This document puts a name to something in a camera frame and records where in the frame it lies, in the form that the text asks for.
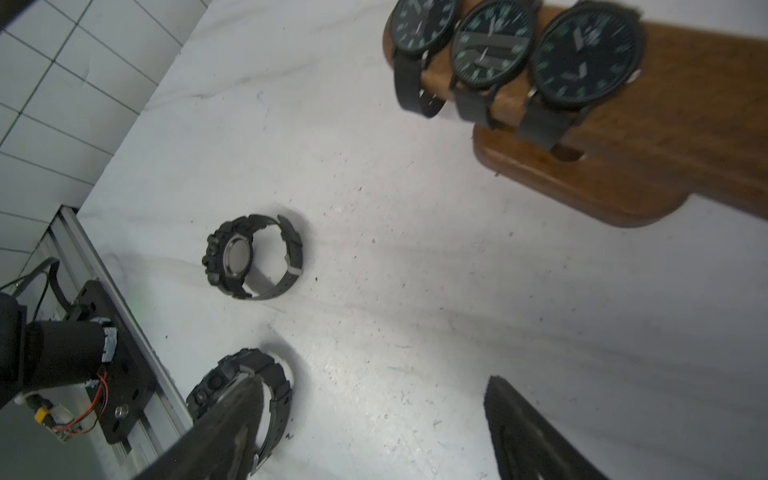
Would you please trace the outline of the black round analog watch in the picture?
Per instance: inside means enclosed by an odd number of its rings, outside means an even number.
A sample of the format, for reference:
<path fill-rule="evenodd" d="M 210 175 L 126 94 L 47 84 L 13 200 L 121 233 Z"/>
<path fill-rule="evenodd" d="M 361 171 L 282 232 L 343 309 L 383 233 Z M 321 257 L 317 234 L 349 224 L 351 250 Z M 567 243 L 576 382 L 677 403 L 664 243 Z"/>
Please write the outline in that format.
<path fill-rule="evenodd" d="M 636 80 L 645 53 L 641 16 L 616 1 L 578 1 L 556 15 L 529 61 L 531 90 L 516 136 L 551 150 Z"/>

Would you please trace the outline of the brown wooden watch stand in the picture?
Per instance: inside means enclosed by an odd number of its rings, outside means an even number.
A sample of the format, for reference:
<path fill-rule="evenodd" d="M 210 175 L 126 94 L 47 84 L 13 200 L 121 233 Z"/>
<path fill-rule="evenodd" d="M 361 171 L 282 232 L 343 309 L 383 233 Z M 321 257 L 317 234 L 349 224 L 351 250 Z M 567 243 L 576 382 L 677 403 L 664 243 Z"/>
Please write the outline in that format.
<path fill-rule="evenodd" d="M 692 195 L 767 215 L 767 43 L 752 36 L 643 25 L 637 76 L 587 111 L 553 150 L 516 127 L 532 93 L 526 72 L 485 92 L 473 150 L 486 168 L 601 222 L 634 228 Z"/>

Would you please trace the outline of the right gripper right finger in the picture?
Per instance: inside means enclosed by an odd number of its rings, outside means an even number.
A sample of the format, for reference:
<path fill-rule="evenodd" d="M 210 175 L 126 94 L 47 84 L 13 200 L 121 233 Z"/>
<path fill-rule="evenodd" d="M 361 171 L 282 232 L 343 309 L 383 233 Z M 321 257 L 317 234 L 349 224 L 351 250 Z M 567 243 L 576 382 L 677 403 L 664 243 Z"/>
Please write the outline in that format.
<path fill-rule="evenodd" d="M 484 409 L 502 479 L 607 480 L 506 379 L 489 378 Z"/>

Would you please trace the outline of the chunky black sport watch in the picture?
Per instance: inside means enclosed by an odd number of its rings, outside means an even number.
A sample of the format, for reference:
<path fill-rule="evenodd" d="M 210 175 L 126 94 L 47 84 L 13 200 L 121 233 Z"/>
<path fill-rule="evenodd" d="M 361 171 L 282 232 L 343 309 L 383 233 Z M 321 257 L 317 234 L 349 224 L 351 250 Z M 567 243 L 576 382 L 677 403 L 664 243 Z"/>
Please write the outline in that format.
<path fill-rule="evenodd" d="M 286 247 L 286 272 L 264 292 L 251 293 L 244 287 L 255 255 L 254 235 L 276 226 Z M 303 273 L 303 241 L 288 218 L 251 214 L 221 224 L 207 237 L 202 257 L 208 283 L 238 300 L 266 301 L 286 293 Z"/>

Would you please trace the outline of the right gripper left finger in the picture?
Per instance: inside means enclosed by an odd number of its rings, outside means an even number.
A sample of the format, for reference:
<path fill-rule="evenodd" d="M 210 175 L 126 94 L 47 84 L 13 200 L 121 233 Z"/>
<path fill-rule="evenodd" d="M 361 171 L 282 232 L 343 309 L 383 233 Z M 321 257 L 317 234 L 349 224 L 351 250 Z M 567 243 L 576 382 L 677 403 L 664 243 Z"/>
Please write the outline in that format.
<path fill-rule="evenodd" d="M 247 377 L 220 400 L 178 442 L 147 467 L 139 479 L 246 479 L 264 405 L 262 382 Z"/>

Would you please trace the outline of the small black square watch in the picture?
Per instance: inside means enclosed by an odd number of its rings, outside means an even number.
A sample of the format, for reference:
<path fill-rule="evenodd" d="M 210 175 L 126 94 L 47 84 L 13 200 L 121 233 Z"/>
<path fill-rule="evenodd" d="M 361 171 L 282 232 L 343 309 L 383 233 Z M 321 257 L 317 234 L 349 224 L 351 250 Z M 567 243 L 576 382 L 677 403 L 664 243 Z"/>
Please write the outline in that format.
<path fill-rule="evenodd" d="M 395 94 L 403 110 L 433 118 L 443 108 L 445 101 L 423 87 L 421 75 L 451 39 L 460 11 L 457 0 L 400 0 L 396 4 L 389 33 Z"/>

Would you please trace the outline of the black slim strap watch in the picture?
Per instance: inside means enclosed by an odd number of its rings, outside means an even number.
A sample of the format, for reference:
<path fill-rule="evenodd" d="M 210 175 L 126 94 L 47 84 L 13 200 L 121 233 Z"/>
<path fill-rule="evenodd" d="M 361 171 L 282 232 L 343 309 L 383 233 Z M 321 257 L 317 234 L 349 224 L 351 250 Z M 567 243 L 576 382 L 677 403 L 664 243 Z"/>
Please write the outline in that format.
<path fill-rule="evenodd" d="M 491 130 L 500 126 L 491 115 L 491 105 L 500 88 L 525 68 L 541 5 L 482 1 L 461 20 L 450 50 L 449 84 L 461 119 Z"/>

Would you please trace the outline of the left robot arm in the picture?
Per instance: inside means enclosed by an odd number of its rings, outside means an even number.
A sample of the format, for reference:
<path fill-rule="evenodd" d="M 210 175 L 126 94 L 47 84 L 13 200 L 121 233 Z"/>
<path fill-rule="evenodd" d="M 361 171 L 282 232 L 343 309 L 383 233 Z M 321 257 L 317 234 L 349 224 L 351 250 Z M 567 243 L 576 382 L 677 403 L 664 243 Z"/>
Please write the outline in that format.
<path fill-rule="evenodd" d="M 21 393 L 84 383 L 112 361 L 117 330 L 97 322 L 26 320 L 27 308 L 1 295 L 1 404 Z"/>

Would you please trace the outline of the black rugged digital watch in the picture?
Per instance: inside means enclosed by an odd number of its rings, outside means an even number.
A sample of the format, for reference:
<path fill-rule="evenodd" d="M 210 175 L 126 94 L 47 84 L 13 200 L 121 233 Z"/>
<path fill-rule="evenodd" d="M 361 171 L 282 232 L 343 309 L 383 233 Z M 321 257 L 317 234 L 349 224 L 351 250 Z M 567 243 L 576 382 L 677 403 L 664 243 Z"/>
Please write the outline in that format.
<path fill-rule="evenodd" d="M 249 378 L 260 382 L 263 397 L 251 470 L 255 474 L 274 453 L 290 420 L 293 389 L 278 360 L 257 348 L 243 348 L 227 355 L 192 388 L 186 405 L 193 421 L 197 422 Z"/>

